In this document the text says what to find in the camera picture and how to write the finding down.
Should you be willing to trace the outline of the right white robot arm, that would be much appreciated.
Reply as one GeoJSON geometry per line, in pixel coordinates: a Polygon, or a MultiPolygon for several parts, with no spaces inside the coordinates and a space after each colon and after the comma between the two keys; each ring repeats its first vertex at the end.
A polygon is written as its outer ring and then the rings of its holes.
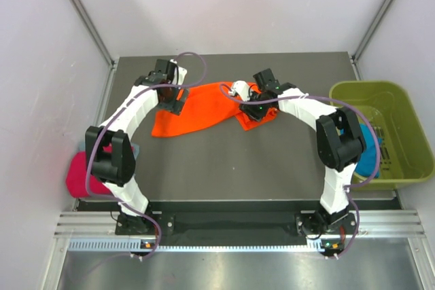
{"type": "Polygon", "coordinates": [[[310,99],[295,85],[280,83],[270,69],[255,74],[254,79],[255,90],[244,81],[236,81],[229,91],[242,100],[239,108],[250,120],[261,122],[274,108],[315,131],[317,154],[325,166],[324,189],[319,208],[301,221],[300,231],[317,236],[334,232],[348,215],[347,190],[366,149],[357,115],[349,108],[310,99]]]}

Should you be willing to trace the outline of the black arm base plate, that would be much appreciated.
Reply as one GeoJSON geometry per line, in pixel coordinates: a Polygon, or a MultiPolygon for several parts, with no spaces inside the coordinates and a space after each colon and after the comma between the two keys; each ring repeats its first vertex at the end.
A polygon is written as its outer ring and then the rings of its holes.
{"type": "Polygon", "coordinates": [[[117,220],[116,234],[133,235],[155,232],[164,237],[196,232],[276,232],[290,236],[322,236],[326,234],[350,234],[356,222],[348,214],[329,223],[315,213],[293,212],[151,212],[148,218],[131,217],[121,213],[117,220]]]}

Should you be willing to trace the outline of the orange t shirt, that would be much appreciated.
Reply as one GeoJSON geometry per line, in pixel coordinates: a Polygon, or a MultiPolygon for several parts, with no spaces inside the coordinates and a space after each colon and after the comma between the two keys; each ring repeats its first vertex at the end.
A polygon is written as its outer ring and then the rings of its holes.
{"type": "Polygon", "coordinates": [[[278,110],[271,108],[266,116],[255,122],[239,109],[239,104],[230,100],[220,90],[218,82],[190,89],[186,103],[179,115],[159,110],[155,116],[152,136],[156,138],[178,137],[198,132],[235,118],[245,130],[252,130],[273,121],[278,110]]]}

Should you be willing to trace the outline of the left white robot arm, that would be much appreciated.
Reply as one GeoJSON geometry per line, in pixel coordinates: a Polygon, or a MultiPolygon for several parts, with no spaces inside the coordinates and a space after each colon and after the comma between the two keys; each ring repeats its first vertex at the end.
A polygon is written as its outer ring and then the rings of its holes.
{"type": "Polygon", "coordinates": [[[147,213],[149,200],[135,180],[136,157],[131,139],[155,108],[179,115],[189,94],[183,87],[187,70],[176,60],[158,59],[147,75],[136,79],[128,96],[116,111],[99,126],[85,133],[85,189],[91,195],[92,177],[117,201],[120,214],[116,233],[140,235],[156,231],[154,217],[147,213]]]}

